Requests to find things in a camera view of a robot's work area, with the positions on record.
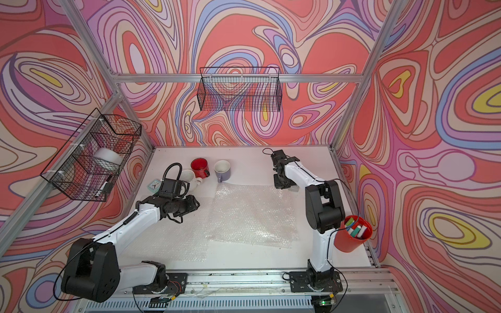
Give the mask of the lavender ceramic mug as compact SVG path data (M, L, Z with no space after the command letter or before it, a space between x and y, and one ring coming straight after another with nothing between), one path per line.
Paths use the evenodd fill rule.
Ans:
M227 160L219 160L214 165L215 174L219 183L228 181L231 177L231 165Z

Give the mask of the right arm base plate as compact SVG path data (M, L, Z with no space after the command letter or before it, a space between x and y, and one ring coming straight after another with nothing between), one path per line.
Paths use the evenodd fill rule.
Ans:
M340 272L330 269L324 272L306 271L285 272L283 279L290 284L291 292L330 292L334 295L344 290Z

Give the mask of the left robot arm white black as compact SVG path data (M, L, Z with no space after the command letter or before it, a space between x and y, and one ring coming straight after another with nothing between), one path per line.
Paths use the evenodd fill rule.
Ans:
M149 227L164 219L182 224L185 215L196 211L200 203L189 194L189 187L180 176L164 176L159 190L137 201L129 216L91 239L75 241L54 288L97 303L115 292L138 286L152 293L164 292L170 283L164 264L147 260L121 267L118 258Z

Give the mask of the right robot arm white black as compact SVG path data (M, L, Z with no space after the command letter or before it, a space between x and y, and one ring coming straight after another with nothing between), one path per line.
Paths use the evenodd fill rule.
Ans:
M295 156L288 156L283 150L271 152L273 181L276 189L298 187L305 192L305 216L315 231L312 255L306 270L310 286L319 288L332 278L331 241L345 219L340 186L336 180L326 180L306 169Z

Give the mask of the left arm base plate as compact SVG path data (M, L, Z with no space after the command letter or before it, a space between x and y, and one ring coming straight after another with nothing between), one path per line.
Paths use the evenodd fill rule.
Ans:
M155 279L148 285L133 288L138 295L179 296L185 293L187 287L187 273L167 273L164 278Z

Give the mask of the clear bubble wrap sheet top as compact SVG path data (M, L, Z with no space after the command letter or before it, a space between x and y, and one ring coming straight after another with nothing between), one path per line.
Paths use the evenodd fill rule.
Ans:
M206 237L211 241L290 248L298 240L294 197L273 186L218 186Z

